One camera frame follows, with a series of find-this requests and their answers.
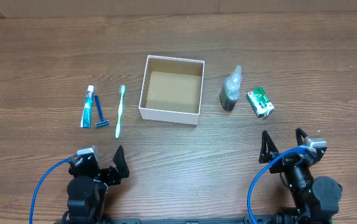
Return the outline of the green soap packet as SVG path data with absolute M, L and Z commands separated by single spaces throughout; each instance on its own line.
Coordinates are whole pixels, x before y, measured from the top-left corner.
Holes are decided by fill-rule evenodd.
M 274 110 L 274 105 L 267 97 L 263 87 L 260 86 L 254 90 L 247 92 L 246 96 L 251 105 L 253 106 L 257 116 L 266 118 Z

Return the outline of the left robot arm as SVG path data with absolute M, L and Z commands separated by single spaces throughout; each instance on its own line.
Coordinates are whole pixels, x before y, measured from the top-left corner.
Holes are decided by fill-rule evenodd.
M 123 147 L 119 146 L 113 157 L 115 166 L 101 169 L 94 146 L 78 150 L 68 163 L 73 179 L 67 185 L 68 210 L 62 223 L 112 223 L 104 205 L 109 187 L 129 177 Z

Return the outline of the clear bottle dark liquid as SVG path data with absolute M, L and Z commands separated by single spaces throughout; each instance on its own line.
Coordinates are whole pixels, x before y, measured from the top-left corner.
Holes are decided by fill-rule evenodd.
M 237 65 L 232 74 L 225 78 L 220 91 L 220 103 L 225 111 L 233 111 L 240 97 L 242 81 L 242 66 Z

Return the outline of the teal toothpaste tube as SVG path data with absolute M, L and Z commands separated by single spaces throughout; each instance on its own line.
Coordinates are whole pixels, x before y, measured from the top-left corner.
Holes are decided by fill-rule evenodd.
M 91 128 L 91 112 L 93 107 L 94 86 L 89 85 L 86 91 L 85 104 L 81 117 L 81 128 Z

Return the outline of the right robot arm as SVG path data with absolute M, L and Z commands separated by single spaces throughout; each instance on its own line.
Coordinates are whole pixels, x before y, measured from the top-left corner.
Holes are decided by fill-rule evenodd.
M 330 177 L 314 178 L 310 167 L 321 160 L 327 150 L 324 138 L 311 138 L 302 129 L 295 130 L 298 146 L 305 152 L 284 156 L 276 163 L 279 151 L 267 131 L 262 132 L 259 163 L 270 164 L 269 172 L 278 173 L 290 190 L 294 207 L 281 207 L 273 215 L 266 215 L 267 223 L 331 223 L 339 212 L 342 186 Z

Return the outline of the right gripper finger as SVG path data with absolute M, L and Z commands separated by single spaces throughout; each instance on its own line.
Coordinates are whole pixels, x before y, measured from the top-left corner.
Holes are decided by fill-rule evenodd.
M 267 163 L 274 160 L 279 155 L 279 151 L 277 150 L 272 138 L 268 134 L 267 131 L 262 132 L 262 144 L 261 151 L 259 155 L 259 163 Z
M 297 145 L 301 146 L 304 143 L 305 138 L 308 137 L 308 135 L 301 128 L 297 128 L 295 130 L 295 134 L 296 134 Z

